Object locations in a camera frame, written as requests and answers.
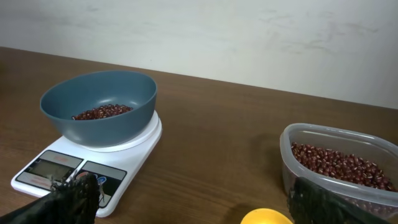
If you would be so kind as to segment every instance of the blue bowl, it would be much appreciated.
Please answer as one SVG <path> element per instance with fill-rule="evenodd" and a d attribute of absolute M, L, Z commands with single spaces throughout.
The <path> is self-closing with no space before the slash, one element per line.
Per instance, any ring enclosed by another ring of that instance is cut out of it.
<path fill-rule="evenodd" d="M 40 99 L 40 109 L 67 139 L 88 147 L 108 147 L 136 137 L 155 110 L 157 85 L 142 73 L 107 71 L 80 75 L 53 86 Z M 72 116 L 102 105 L 133 108 L 117 116 L 73 120 Z"/>

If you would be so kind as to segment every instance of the wooden table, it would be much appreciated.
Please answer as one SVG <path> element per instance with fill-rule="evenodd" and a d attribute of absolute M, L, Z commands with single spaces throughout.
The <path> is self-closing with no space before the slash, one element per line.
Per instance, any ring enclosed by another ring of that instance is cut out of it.
<path fill-rule="evenodd" d="M 96 223 L 239 223 L 259 207 L 289 215 L 279 136 L 291 123 L 398 144 L 397 110 L 0 48 L 0 215 L 33 201 L 10 181 L 60 137 L 39 110 L 40 96 L 56 83 L 100 70 L 152 76 L 164 132 L 113 214 Z"/>

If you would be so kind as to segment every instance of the kitchen scale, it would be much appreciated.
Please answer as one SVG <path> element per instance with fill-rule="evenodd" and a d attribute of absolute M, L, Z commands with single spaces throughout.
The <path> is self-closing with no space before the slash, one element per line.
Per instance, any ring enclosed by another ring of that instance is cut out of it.
<path fill-rule="evenodd" d="M 106 217 L 115 209 L 127 186 L 137 174 L 162 134 L 162 123 L 156 113 L 134 139 L 111 147 L 81 146 L 60 137 L 46 147 L 11 180 L 14 189 L 36 197 L 50 192 L 52 175 L 57 184 L 77 174 L 94 174 L 102 183 L 104 196 L 99 197 L 97 217 Z"/>

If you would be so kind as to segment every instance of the clear plastic container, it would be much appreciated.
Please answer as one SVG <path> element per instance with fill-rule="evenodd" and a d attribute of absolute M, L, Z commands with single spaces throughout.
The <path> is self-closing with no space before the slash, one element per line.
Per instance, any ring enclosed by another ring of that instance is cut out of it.
<path fill-rule="evenodd" d="M 280 137 L 280 153 L 284 161 L 282 175 L 286 193 L 293 187 L 296 177 L 306 177 L 381 218 L 388 219 L 398 213 L 398 192 L 374 189 L 312 172 L 293 156 L 291 150 L 293 142 L 354 154 L 375 162 L 397 187 L 398 147 L 396 145 L 368 134 L 314 124 L 291 124 L 285 128 Z"/>

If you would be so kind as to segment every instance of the adzuki bean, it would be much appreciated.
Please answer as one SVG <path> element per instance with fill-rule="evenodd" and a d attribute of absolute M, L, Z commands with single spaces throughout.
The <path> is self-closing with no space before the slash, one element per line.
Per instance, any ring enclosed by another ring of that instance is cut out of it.
<path fill-rule="evenodd" d="M 380 204 L 372 203 L 372 202 L 367 202 L 364 200 L 350 198 L 350 197 L 346 197 L 343 195 L 340 195 L 340 196 L 343 199 L 345 199 L 346 201 L 353 203 L 357 207 L 362 208 L 363 210 L 368 211 L 368 212 L 370 212 L 374 215 L 377 215 L 379 217 L 382 217 L 382 218 L 386 218 L 386 216 L 388 216 L 392 213 L 395 213 L 397 211 L 397 209 L 394 207 L 380 205 Z"/>
<path fill-rule="evenodd" d="M 390 178 L 374 162 L 354 154 L 344 155 L 342 152 L 309 144 L 293 142 L 291 148 L 299 163 L 318 174 L 375 189 L 397 191 Z"/>
<path fill-rule="evenodd" d="M 131 111 L 132 108 L 126 105 L 104 105 L 99 108 L 93 108 L 82 112 L 79 115 L 72 116 L 74 120 L 88 120 L 88 119 L 101 119 L 123 114 L 125 112 Z"/>

